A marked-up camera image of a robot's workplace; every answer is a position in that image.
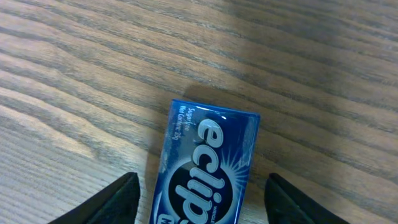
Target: brown wood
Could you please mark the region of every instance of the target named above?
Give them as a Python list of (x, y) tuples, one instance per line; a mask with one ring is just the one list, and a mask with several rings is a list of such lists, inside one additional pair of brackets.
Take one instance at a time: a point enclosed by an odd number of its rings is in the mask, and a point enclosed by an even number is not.
[(270, 172), (351, 223), (398, 222), (398, 2), (3, 0), (0, 223), (45, 223), (127, 171), (147, 223), (170, 100), (262, 115)]

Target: wooden surface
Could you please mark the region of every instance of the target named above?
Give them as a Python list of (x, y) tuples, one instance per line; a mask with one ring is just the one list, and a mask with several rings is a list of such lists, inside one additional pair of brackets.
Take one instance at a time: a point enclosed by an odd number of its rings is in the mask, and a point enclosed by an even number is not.
[(395, 0), (2, 0), (0, 223), (127, 171), (147, 223), (170, 100), (262, 115), (240, 223), (278, 172), (351, 223), (398, 222)]

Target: eclipse mint container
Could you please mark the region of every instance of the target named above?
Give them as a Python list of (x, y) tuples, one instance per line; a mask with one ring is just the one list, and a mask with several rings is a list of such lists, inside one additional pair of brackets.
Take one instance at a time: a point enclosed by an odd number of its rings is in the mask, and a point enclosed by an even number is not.
[(237, 223), (259, 120), (173, 100), (149, 223)]

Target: wooden table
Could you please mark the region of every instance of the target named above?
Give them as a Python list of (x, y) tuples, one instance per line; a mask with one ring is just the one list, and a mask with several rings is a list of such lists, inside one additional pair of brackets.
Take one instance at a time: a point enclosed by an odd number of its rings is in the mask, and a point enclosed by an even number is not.
[(277, 172), (351, 223), (398, 222), (395, 0), (2, 0), (0, 223), (125, 172), (147, 223), (170, 100), (262, 115), (240, 223)]

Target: eclipse logo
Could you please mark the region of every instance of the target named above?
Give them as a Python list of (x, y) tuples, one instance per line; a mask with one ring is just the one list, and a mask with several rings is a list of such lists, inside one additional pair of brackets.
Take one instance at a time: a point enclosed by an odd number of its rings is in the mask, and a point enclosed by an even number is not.
[(205, 224), (209, 217), (210, 223), (216, 223), (225, 216), (232, 202), (231, 182), (220, 169), (214, 150), (223, 143), (223, 130), (215, 121), (204, 119), (198, 126), (198, 135), (206, 144), (194, 149), (192, 161), (179, 167), (169, 183), (169, 198), (173, 199), (170, 203), (181, 224)]

